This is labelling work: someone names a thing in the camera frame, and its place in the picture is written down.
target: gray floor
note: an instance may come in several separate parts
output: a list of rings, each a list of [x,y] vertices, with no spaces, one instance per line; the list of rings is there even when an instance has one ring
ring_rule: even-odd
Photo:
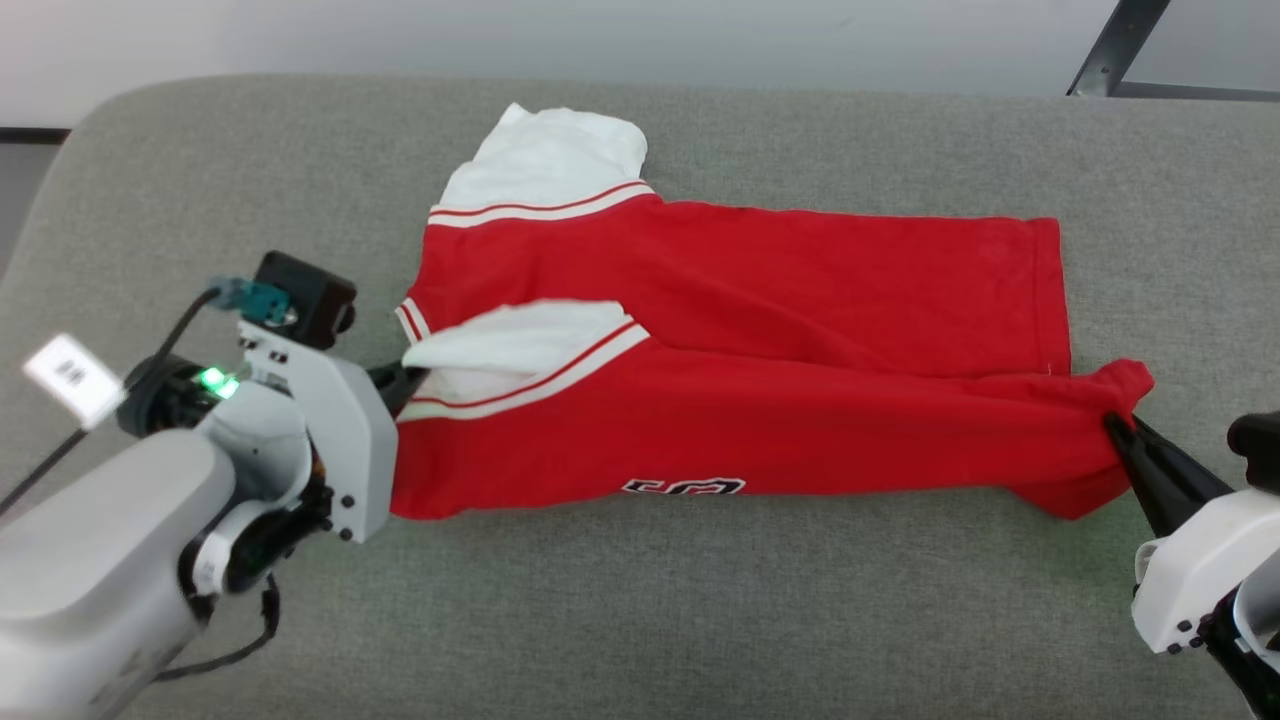
[[[0,145],[0,277],[56,154],[56,145]]]

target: cable connector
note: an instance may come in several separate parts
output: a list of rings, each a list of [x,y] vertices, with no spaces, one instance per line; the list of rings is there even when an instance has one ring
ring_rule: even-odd
[[[209,287],[219,291],[209,304],[211,307],[239,310],[251,323],[282,325],[288,322],[289,293],[275,286],[219,275],[209,281]]]

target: gray table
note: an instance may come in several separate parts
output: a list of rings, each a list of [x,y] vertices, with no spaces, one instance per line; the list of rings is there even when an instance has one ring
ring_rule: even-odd
[[[12,483],[72,428],[15,372],[55,331],[119,369],[215,273],[280,249],[351,277],[337,351],[387,361],[428,206],[507,102],[617,114],[668,199],[1062,222],[1078,368],[1130,355],[1142,414],[1234,479],[1280,407],[1280,106],[248,77],[114,100],[72,135],[0,286]],[[202,316],[179,350],[234,359]],[[124,445],[95,434],[32,501]],[[850,459],[850,473],[858,471]],[[1129,620],[1124,497],[1064,523],[997,489],[614,497],[307,543],[280,637],[129,717],[1222,717],[1203,653]],[[188,653],[257,633],[228,602]]]

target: red and white t-shirt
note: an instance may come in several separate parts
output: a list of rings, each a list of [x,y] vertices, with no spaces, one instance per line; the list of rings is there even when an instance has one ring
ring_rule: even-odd
[[[1052,219],[667,202],[623,120],[512,105],[433,208],[397,315],[430,368],[392,510],[634,492],[1006,486],[1075,518],[1151,388],[1070,375]]]

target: white background surface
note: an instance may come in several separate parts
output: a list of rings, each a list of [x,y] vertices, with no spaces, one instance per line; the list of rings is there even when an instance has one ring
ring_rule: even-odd
[[[237,72],[1062,95],[1115,0],[0,0],[0,126]]]
[[[1174,0],[1124,79],[1280,92],[1280,1]]]

